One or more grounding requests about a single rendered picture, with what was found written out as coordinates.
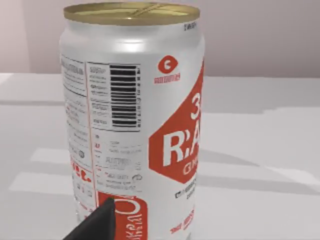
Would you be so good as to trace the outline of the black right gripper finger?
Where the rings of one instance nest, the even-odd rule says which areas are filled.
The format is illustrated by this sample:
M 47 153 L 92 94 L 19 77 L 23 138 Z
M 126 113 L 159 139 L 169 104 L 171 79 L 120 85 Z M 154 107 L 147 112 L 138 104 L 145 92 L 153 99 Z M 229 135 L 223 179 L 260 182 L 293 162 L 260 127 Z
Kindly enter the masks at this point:
M 115 200 L 108 198 L 62 240 L 115 240 Z

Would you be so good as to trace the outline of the red and white can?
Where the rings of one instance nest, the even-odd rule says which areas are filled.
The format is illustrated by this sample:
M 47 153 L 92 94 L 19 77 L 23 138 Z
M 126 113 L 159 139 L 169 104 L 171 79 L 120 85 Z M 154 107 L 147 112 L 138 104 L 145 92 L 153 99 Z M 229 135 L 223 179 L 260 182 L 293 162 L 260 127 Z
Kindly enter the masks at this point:
M 205 39 L 197 7 L 64 8 L 68 152 L 79 221 L 115 202 L 115 240 L 191 240 Z

